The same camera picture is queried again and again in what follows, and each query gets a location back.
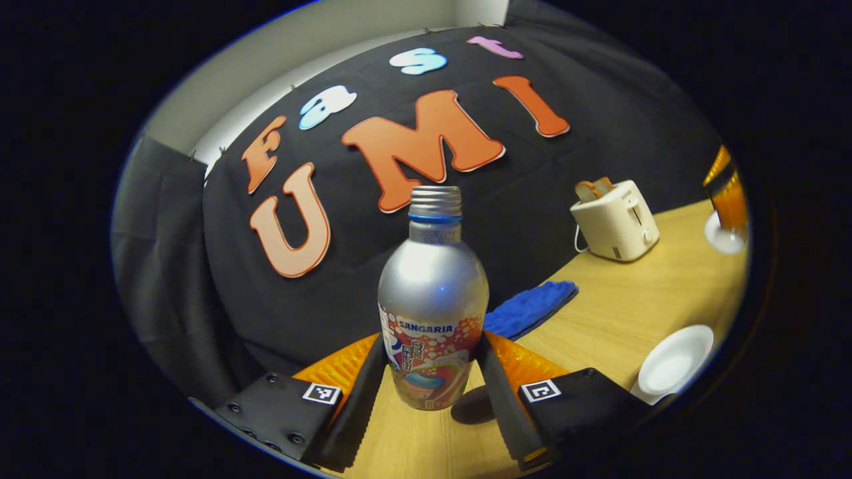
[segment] white wall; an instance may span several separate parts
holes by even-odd
[[[220,157],[219,148],[225,148],[230,145],[255,118],[260,116],[261,113],[266,111],[276,101],[290,93],[292,85],[298,86],[303,84],[313,76],[335,66],[341,61],[366,52],[369,49],[422,33],[423,29],[420,29],[396,33],[387,37],[373,38],[372,40],[357,43],[345,49],[339,49],[293,68],[266,86],[258,89],[247,98],[244,98],[230,112],[222,115],[216,124],[207,130],[198,143],[195,144],[193,147],[195,152],[194,157],[206,164],[215,163]]]
[[[456,26],[502,25],[509,0],[456,0]]]
[[[499,24],[509,0],[320,0],[238,39],[192,72],[145,131],[212,164],[266,108],[325,69],[379,45],[454,26]]]

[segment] aluminum bottle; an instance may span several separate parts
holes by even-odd
[[[415,187],[408,216],[409,238],[379,280],[379,316],[400,399],[435,411],[464,392],[485,321],[488,280],[462,242],[459,187]]]

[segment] white bowl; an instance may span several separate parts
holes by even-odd
[[[712,347],[713,330],[708,326],[689,326],[671,334],[645,358],[630,392],[652,405],[678,392],[701,368]]]

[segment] white plate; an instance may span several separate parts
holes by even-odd
[[[713,330],[708,326],[689,326],[671,334],[645,358],[630,392],[652,405],[678,392],[704,364],[712,347]]]
[[[746,241],[738,234],[722,229],[719,215],[715,210],[707,218],[707,223],[704,225],[704,237],[714,248],[726,255],[735,255],[746,245]]]

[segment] white toaster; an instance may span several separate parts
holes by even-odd
[[[633,261],[659,240],[657,223],[632,180],[615,183],[599,199],[577,202],[571,214],[589,251],[616,261]]]

